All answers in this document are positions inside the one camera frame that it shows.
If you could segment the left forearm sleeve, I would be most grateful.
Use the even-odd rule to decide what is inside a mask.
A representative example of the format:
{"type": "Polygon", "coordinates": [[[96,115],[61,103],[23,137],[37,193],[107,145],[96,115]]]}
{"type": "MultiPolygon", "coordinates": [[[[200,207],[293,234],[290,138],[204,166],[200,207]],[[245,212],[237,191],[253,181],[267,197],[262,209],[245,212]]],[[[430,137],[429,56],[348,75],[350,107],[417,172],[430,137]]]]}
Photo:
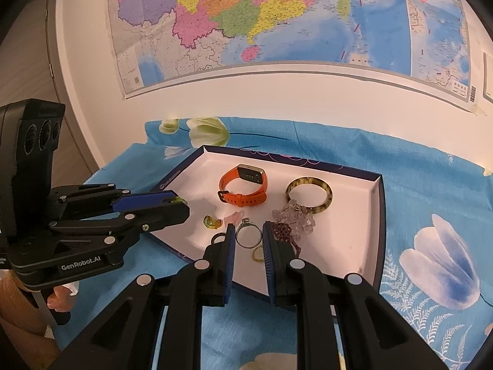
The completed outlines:
{"type": "Polygon", "coordinates": [[[7,271],[1,279],[1,363],[8,369],[47,369],[60,354],[47,324],[7,271]]]}

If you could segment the left hand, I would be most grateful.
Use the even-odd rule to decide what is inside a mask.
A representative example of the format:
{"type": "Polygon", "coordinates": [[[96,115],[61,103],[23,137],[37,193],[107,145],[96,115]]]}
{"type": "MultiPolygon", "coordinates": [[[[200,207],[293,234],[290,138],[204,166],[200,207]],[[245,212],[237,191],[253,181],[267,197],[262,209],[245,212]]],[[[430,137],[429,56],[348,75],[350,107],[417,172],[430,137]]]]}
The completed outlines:
{"type": "Polygon", "coordinates": [[[57,312],[68,312],[74,307],[79,294],[79,282],[71,282],[62,286],[56,286],[54,292],[48,297],[47,307],[57,312]]]}

